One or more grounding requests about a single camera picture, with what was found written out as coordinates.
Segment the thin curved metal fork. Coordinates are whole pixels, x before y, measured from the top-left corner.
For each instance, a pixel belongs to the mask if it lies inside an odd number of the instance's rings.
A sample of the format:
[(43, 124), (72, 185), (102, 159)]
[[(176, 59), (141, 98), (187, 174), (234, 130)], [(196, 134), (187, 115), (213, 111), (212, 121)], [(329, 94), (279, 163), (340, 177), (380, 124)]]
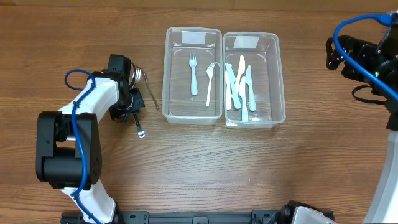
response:
[(143, 75), (144, 75), (147, 89), (148, 89), (148, 91), (149, 91), (149, 93), (150, 93), (150, 95), (151, 95), (151, 97), (152, 97), (152, 100), (154, 101), (155, 107), (156, 107), (157, 110), (159, 110), (159, 104), (158, 104), (158, 102), (157, 102), (157, 100), (156, 100), (156, 98), (155, 98), (155, 96), (154, 96), (154, 94), (153, 94), (153, 92), (152, 92), (152, 90), (151, 90), (151, 88), (150, 88), (149, 80), (148, 80), (147, 74), (146, 74), (146, 72), (145, 72), (143, 69), (141, 69), (141, 72), (142, 72)]

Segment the white plastic fork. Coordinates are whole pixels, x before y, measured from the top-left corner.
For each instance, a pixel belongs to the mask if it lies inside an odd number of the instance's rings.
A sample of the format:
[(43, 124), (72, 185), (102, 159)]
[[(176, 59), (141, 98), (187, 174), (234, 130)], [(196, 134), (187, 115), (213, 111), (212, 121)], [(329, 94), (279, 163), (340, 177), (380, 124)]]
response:
[(206, 106), (210, 106), (210, 96), (211, 96), (211, 83), (212, 83), (212, 78), (214, 74), (214, 67), (216, 65), (216, 62), (211, 63), (208, 68), (206, 69), (206, 74), (208, 75), (208, 90), (207, 90), (207, 96), (206, 96)]

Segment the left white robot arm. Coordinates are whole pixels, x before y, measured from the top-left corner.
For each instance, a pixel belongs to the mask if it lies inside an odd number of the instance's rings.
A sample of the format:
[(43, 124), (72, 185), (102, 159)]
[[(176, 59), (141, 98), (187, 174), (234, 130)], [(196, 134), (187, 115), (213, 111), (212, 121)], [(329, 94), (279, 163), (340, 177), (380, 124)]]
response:
[(105, 113), (125, 123), (145, 106), (134, 87), (136, 66), (124, 55), (112, 54), (108, 67), (84, 73), (86, 86), (58, 111), (37, 118), (36, 175), (68, 195), (83, 223), (124, 223), (118, 203), (100, 181), (102, 153), (98, 123)]

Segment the yellow plastic knife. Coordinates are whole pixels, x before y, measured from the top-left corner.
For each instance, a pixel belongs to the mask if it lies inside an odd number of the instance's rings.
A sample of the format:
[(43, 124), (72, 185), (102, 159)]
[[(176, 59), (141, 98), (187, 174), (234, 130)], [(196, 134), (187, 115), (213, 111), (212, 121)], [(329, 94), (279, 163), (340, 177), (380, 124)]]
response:
[(241, 76), (245, 73), (245, 68), (246, 68), (246, 62), (245, 58), (243, 55), (240, 55), (239, 57), (239, 66), (238, 66), (238, 73), (236, 75), (236, 81), (235, 81), (235, 88), (236, 91), (239, 91), (239, 83), (241, 80)]

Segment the cream white plastic knife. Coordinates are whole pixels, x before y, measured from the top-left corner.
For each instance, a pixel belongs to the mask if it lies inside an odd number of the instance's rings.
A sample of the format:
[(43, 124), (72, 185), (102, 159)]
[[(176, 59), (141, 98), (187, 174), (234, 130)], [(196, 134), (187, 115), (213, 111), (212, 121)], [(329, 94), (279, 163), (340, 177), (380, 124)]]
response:
[(227, 70), (225, 70), (224, 77), (225, 77), (225, 82), (226, 82), (226, 109), (230, 110), (232, 107), (231, 85), (230, 85), (230, 80), (229, 80), (229, 75), (228, 75)]

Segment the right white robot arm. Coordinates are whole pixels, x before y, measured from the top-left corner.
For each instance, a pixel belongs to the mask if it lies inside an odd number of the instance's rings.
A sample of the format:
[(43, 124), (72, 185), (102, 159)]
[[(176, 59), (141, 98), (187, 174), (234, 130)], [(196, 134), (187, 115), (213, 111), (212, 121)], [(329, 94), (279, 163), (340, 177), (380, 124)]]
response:
[[(366, 19), (386, 27), (378, 43), (340, 33), (345, 26)], [(353, 98), (381, 105), (388, 113), (386, 157), (363, 223), (397, 223), (397, 11), (343, 21), (325, 45), (327, 69), (336, 70), (342, 65), (344, 78), (361, 82), (353, 88)]]

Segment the light blue plastic fork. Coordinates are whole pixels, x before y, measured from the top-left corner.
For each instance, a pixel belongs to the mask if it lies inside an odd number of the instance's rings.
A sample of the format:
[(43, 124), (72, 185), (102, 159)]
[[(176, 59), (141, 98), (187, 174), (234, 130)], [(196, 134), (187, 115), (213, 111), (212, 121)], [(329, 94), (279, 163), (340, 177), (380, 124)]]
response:
[(191, 94), (196, 96), (198, 94), (197, 78), (196, 78), (196, 54), (191, 52), (189, 55), (189, 66), (191, 68)]

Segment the broad metal fork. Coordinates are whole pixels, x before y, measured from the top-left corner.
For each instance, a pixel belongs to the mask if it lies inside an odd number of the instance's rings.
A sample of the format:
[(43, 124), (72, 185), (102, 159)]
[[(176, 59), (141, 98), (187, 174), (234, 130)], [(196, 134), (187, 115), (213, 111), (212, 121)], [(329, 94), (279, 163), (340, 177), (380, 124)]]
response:
[(146, 135), (146, 132), (145, 132), (145, 130), (142, 128), (142, 126), (141, 126), (141, 124), (140, 124), (140, 122), (139, 122), (139, 120), (138, 120), (137, 114), (133, 114), (133, 117), (134, 117), (134, 121), (135, 121), (136, 128), (137, 128), (137, 135), (138, 135), (140, 138), (144, 138), (145, 135)]

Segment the pale blue plastic knife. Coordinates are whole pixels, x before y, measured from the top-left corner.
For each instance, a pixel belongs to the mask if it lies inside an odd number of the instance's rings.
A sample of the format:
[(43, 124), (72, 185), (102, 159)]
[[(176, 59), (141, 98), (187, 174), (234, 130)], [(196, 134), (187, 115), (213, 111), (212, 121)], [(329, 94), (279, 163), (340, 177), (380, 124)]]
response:
[(252, 112), (256, 111), (256, 102), (254, 99), (254, 90), (253, 90), (253, 86), (252, 86), (252, 66), (248, 65), (247, 69), (246, 69), (246, 85), (249, 88), (249, 109)]

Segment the light blue serrated knife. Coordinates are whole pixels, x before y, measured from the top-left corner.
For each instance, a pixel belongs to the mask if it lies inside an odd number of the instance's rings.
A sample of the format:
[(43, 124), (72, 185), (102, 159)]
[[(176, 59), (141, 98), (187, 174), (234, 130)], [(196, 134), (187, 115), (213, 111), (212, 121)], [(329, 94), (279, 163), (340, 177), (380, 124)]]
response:
[(241, 81), (239, 83), (239, 96), (241, 97), (241, 100), (242, 100), (242, 105), (241, 105), (242, 121), (248, 121), (248, 110), (247, 110), (247, 104), (246, 104), (246, 77), (245, 76), (243, 76), (241, 78)]

